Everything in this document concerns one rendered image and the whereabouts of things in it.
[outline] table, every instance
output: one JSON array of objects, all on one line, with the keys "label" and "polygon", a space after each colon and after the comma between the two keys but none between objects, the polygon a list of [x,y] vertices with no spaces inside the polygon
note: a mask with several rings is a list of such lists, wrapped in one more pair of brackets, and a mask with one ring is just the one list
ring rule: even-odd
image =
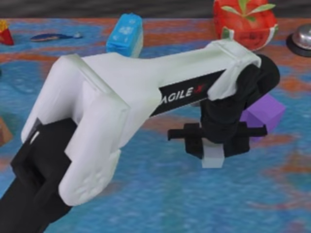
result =
[{"label": "table", "polygon": [[[116,19],[11,19],[16,45],[0,45],[0,117],[13,140],[0,147],[0,194],[13,179],[10,159],[20,132],[58,56],[104,52]],[[166,131],[197,121],[184,107],[148,120],[124,148],[113,182],[95,200],[76,207],[47,233],[307,233],[311,232],[311,67],[285,38],[311,19],[279,19],[278,36],[262,51],[279,66],[272,95],[287,106],[274,134],[223,169],[202,169]],[[38,33],[81,32],[83,39],[33,43]],[[215,39],[207,19],[146,19],[142,58],[205,46]]]}]

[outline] blue milk carton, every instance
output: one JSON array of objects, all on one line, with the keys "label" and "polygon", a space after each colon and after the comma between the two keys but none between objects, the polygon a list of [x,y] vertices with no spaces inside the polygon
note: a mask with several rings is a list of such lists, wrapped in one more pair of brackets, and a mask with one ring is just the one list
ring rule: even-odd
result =
[{"label": "blue milk carton", "polygon": [[143,46],[142,19],[135,14],[123,14],[106,42],[106,52],[126,57],[139,57]]}]

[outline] purple block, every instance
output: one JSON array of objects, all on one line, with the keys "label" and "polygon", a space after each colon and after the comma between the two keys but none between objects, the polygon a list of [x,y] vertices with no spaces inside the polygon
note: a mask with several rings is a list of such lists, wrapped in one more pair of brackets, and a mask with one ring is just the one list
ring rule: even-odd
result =
[{"label": "purple block", "polygon": [[[262,127],[266,125],[268,133],[274,130],[285,112],[285,106],[266,94],[246,109],[240,121],[246,121],[248,127]],[[258,141],[260,137],[252,137],[251,141]]]}]

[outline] brown block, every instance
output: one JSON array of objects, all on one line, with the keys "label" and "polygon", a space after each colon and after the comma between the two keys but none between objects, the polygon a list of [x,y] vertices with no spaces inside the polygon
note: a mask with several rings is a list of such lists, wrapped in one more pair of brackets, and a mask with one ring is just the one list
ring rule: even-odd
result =
[{"label": "brown block", "polygon": [[6,126],[2,117],[0,117],[0,147],[13,139],[13,135]]}]

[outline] dark background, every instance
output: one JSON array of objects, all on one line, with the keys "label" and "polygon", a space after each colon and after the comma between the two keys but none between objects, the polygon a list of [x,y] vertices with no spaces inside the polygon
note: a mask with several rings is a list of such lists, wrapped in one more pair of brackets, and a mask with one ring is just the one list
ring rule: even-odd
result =
[{"label": "dark background", "polygon": [[[270,0],[277,17],[311,17],[311,0]],[[213,0],[0,0],[0,17],[212,17]]]}]

